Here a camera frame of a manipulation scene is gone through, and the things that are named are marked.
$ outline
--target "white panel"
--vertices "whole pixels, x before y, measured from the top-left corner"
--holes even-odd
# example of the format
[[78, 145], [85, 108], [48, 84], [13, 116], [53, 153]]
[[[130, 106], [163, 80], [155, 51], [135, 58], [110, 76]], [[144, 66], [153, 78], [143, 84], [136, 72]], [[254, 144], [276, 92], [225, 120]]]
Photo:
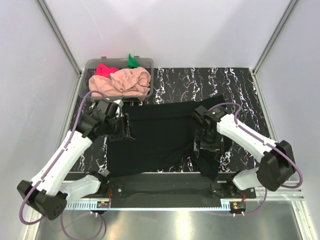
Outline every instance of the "white panel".
[[81, 68], [152, 58], [155, 67], [254, 67], [289, 0], [46, 0]]
[[1, 1], [0, 16], [0, 232], [17, 240], [17, 185], [55, 152], [77, 78], [36, 1]]
[[292, 144], [302, 190], [320, 234], [320, 2], [300, 1], [258, 79], [279, 140]]

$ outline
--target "pink cloth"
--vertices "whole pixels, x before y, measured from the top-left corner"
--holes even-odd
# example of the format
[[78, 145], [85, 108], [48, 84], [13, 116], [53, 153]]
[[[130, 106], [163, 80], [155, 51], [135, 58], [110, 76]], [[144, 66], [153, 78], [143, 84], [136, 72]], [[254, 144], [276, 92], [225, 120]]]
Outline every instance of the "pink cloth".
[[119, 69], [116, 67], [113, 67], [113, 66], [107, 67], [103, 63], [100, 63], [98, 65], [98, 67], [96, 68], [94, 75], [99, 75], [99, 76], [103, 76], [103, 77], [108, 78], [110, 76], [110, 74], [115, 73], [117, 71], [119, 71]]
[[110, 74], [110, 78], [94, 75], [89, 79], [90, 91], [96, 90], [108, 97], [145, 96], [150, 90], [150, 73], [143, 67], [121, 69]]

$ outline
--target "black marble surface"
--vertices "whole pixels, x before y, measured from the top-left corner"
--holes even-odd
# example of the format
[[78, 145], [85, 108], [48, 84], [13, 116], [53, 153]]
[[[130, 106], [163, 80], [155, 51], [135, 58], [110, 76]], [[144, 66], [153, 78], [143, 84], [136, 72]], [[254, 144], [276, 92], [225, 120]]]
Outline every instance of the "black marble surface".
[[[257, 91], [248, 68], [156, 68], [154, 69], [153, 94], [144, 102], [126, 104], [164, 104], [184, 101], [201, 101], [223, 94], [226, 102], [239, 103], [242, 106], [239, 119], [269, 137], [266, 120], [259, 103]], [[73, 124], [81, 98], [78, 97], [73, 111]], [[83, 110], [93, 107], [87, 101]], [[103, 171], [108, 168], [107, 138], [97, 139], [75, 163], [72, 172]], [[254, 158], [238, 144], [220, 159], [221, 172], [237, 172], [257, 166]], [[158, 172], [197, 172], [198, 168], [187, 157], [176, 165]]]

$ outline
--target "plastic container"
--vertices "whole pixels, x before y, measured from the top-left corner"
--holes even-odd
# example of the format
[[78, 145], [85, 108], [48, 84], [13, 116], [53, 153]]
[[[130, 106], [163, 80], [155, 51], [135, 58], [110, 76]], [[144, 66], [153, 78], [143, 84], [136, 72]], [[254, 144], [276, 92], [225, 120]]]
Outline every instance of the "plastic container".
[[[138, 62], [140, 67], [145, 68], [151, 75], [150, 79], [150, 91], [145, 96], [111, 96], [111, 100], [122, 99], [124, 101], [139, 101], [139, 98], [148, 98], [152, 95], [154, 90], [154, 61], [150, 58], [141, 58], [134, 56], [134, 59]], [[79, 97], [83, 98], [89, 91], [89, 79], [95, 74], [95, 71], [100, 63], [103, 63], [107, 67], [115, 67], [117, 69], [127, 69], [128, 68], [128, 58], [106, 58], [102, 57], [100, 59], [89, 60], [84, 68], [81, 87], [79, 91]]]

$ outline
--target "beige cloth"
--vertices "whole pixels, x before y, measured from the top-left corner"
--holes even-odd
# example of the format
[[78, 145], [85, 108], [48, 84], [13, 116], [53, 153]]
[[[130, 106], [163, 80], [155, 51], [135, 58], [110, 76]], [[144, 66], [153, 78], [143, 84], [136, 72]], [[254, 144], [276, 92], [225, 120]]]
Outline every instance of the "beige cloth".
[[107, 97], [145, 96], [150, 90], [150, 79], [150, 73], [143, 67], [125, 68], [111, 73], [110, 77], [93, 75], [89, 79], [89, 89], [102, 92]]

